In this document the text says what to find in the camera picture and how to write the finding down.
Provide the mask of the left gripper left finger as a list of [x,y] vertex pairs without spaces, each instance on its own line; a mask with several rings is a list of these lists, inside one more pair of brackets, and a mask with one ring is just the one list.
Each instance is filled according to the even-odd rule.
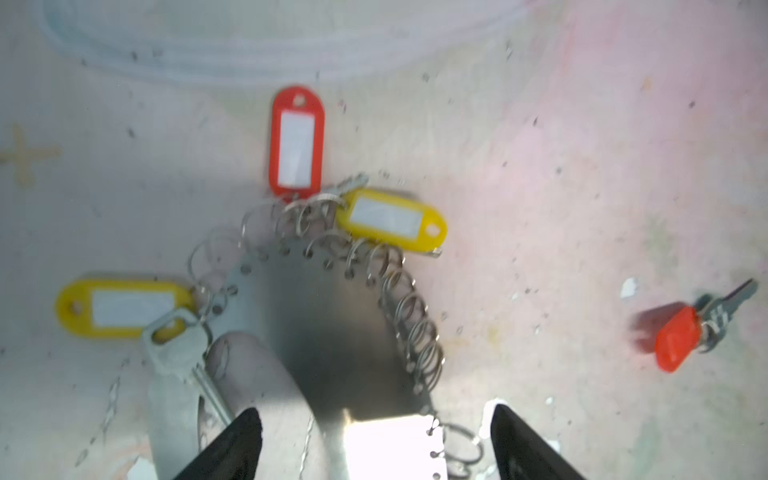
[[262,447],[259,412],[247,408],[175,480],[253,480]]

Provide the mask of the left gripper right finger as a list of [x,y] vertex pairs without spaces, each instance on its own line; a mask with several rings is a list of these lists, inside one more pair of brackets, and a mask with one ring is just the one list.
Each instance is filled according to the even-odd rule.
[[490,439],[501,479],[585,479],[507,405],[495,406]]

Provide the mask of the metal key organizer plate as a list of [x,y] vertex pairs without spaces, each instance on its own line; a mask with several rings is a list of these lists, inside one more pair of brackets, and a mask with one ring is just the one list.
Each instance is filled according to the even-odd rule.
[[260,341],[295,382],[310,409],[295,478],[468,479],[485,449],[434,405],[445,354],[403,250],[339,226],[367,184],[263,199],[261,240],[248,218],[212,230],[187,259],[202,319]]

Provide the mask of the red-capped key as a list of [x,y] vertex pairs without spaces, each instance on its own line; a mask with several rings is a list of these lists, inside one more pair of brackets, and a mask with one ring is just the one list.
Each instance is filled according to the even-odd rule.
[[749,279],[724,297],[709,297],[699,308],[686,305],[659,330],[654,355],[659,369],[674,373],[693,353],[712,351],[727,335],[741,305],[758,291],[759,282]]

